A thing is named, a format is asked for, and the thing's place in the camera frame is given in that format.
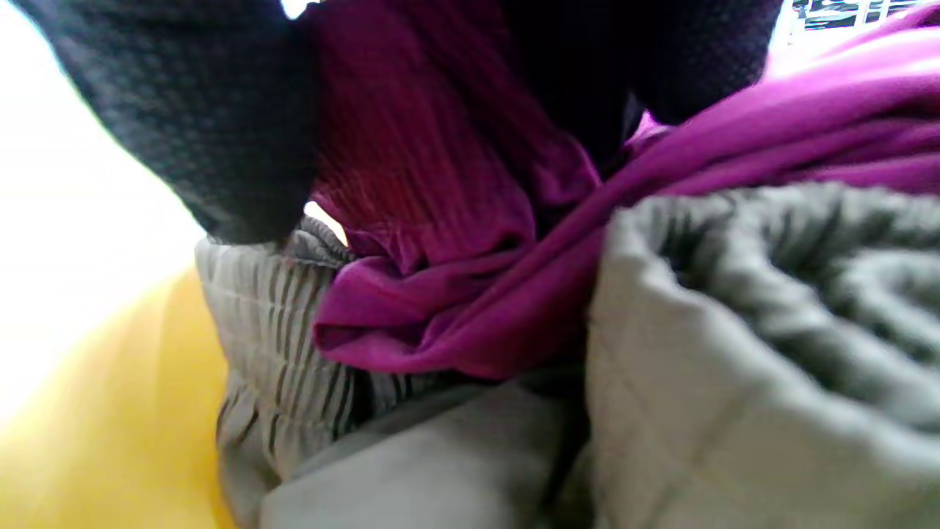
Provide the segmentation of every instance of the fabric fold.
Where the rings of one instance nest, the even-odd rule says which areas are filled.
[[[495,4],[459,3],[462,17],[456,4],[353,0],[310,19],[335,103],[321,109],[319,202],[366,256],[318,312],[331,359],[499,379],[578,351],[604,226],[651,195],[816,181],[940,191],[936,4],[637,138],[603,185],[509,66]]]
[[[563,368],[408,403],[307,462],[265,498],[261,527],[542,527],[581,401],[569,387],[583,374]]]

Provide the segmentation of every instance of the magenta fabric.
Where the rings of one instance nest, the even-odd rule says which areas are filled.
[[[362,257],[315,324],[329,358],[506,378],[583,347],[606,221],[656,194],[841,181],[940,191],[937,5],[651,129],[601,184],[513,65],[493,0],[343,0],[321,47],[315,199]]]

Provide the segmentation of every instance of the black fabric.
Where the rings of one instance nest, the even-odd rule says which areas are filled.
[[[11,1],[207,232],[232,244],[290,235],[315,177],[316,53],[277,0]],[[533,92],[599,165],[644,106],[678,123],[755,81],[780,8],[499,1]]]
[[[315,68],[277,0],[13,3],[104,127],[207,232],[242,244],[290,235],[313,181]]]
[[[533,91],[598,165],[644,108],[679,124],[756,82],[782,0],[500,0]]]

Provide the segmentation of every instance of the clothing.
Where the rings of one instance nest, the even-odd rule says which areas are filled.
[[[940,200],[834,185],[655,198],[590,312],[612,529],[940,520]]]
[[[454,3],[431,0],[350,0],[313,17],[333,50],[322,67],[336,114],[323,118],[338,131],[323,139],[337,162],[318,201],[365,257],[317,315],[329,358],[506,378],[572,354],[603,226],[650,195],[801,181],[940,191],[936,4],[638,138],[603,186],[512,75],[493,7],[460,5],[472,9],[462,24]],[[396,184],[369,195],[387,174]]]
[[[228,360],[217,447],[236,522],[256,527],[261,498],[298,465],[444,375],[365,373],[323,358],[309,322],[352,259],[323,223],[305,218],[285,252],[205,239],[196,265]]]
[[[604,1],[609,6],[623,4]],[[278,0],[12,2],[52,44],[65,73],[102,125],[180,196],[209,234],[230,244],[290,238],[316,178],[317,131],[322,125],[315,112],[319,92],[315,65],[321,51],[309,47],[298,23],[288,20]],[[682,3],[683,12],[700,11],[695,7],[698,1]],[[716,47],[712,24],[724,27],[725,15],[753,15],[756,4],[772,3],[723,0],[717,8],[700,13],[695,27],[675,27],[665,19],[653,25],[644,20],[643,25],[662,43],[662,56],[672,58],[676,51],[667,33],[676,33],[697,53],[695,65],[682,63],[679,70],[666,74],[686,78],[700,74],[705,66],[713,72],[710,80],[734,90],[760,73],[760,57],[770,35],[739,31],[738,35],[755,40]],[[564,4],[566,14],[576,15],[582,24],[566,31],[573,40],[559,50],[573,61],[541,47],[542,38],[557,37],[544,31],[545,18],[554,15],[546,12],[548,6],[502,0],[513,14],[510,26],[517,45],[526,50],[519,69],[558,85],[580,76],[581,64],[592,63],[598,83],[591,89],[609,90],[602,83],[603,71],[596,71],[603,62],[594,57],[611,51],[579,44],[592,35],[609,34],[608,17],[581,2]],[[633,13],[625,16],[633,19]],[[736,28],[760,25],[751,24],[753,17],[745,20],[748,24]],[[729,55],[728,49],[736,53]],[[657,53],[649,47],[645,51],[647,56]],[[631,68],[604,67],[617,76]],[[632,82],[668,81],[634,76]],[[700,104],[703,97],[729,93],[699,93],[695,85],[684,83],[675,86],[686,90],[674,94],[676,101],[658,102],[662,108],[684,109],[689,105],[685,98]],[[583,101],[583,92],[540,91],[539,97],[563,127],[571,127],[589,149],[605,157],[635,125],[622,109],[628,89],[622,83],[610,87],[614,93],[589,102]],[[585,111],[592,118],[571,123],[572,111]],[[615,117],[613,130],[604,122],[607,116]],[[377,183],[375,188],[382,187]]]
[[[580,369],[461,385],[312,457],[261,529],[935,527],[939,249],[936,198],[644,200],[606,236],[589,438]]]

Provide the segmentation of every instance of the yellow fabric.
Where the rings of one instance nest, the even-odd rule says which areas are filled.
[[[194,269],[96,331],[0,432],[0,527],[232,529],[226,366]]]

